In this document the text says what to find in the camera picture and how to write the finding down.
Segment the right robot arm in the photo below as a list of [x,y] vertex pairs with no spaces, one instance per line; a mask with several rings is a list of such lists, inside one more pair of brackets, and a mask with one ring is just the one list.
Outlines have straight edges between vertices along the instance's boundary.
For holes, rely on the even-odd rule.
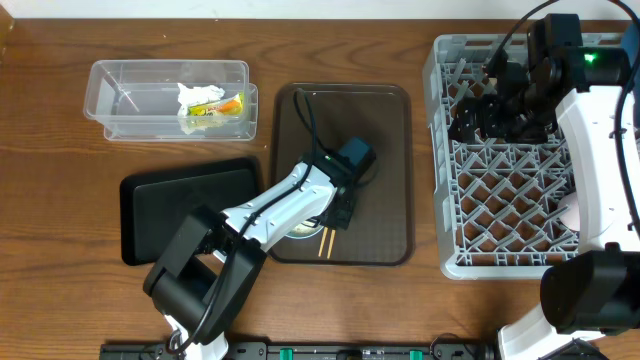
[[586,358],[592,340],[639,325],[639,154],[632,88],[637,58],[584,44],[575,14],[530,24],[525,64],[499,48],[493,94],[466,98],[448,134],[568,146],[579,216],[577,255],[542,276],[539,304],[497,337],[501,359]]

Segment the yellow green snack wrapper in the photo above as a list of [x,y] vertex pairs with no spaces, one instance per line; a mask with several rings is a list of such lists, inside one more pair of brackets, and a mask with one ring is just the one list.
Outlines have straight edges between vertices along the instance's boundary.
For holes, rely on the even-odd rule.
[[188,116],[234,116],[244,111],[244,93],[238,93],[231,98],[190,106]]

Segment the pink plastic cup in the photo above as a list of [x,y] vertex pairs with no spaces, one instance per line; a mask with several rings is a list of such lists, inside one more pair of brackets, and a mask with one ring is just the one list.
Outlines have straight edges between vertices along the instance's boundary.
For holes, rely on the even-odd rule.
[[559,221],[571,231],[578,232],[580,230],[580,210],[577,193],[573,192],[563,197],[558,203],[558,208],[562,210]]

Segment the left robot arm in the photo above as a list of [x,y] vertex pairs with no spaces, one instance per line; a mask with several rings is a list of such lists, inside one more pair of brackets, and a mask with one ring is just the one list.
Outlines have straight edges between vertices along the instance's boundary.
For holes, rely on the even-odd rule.
[[165,354],[223,358],[224,333],[268,251],[303,224],[347,228],[358,182],[375,159],[373,148],[354,137],[336,152],[305,154],[287,177],[252,200],[220,213],[201,207],[189,214],[143,283],[173,328]]

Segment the white napkin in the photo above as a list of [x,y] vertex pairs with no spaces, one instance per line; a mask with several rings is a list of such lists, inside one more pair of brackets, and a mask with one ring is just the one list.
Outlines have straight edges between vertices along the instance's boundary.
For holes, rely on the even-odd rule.
[[177,86],[179,89],[178,102],[180,104],[180,108],[177,113],[178,121],[181,130],[185,134],[190,135],[194,130],[189,128],[187,125],[186,118],[188,116],[188,108],[195,105],[218,101],[224,96],[225,90],[215,85],[208,85],[204,87],[195,86],[189,88],[182,83],[178,83]]

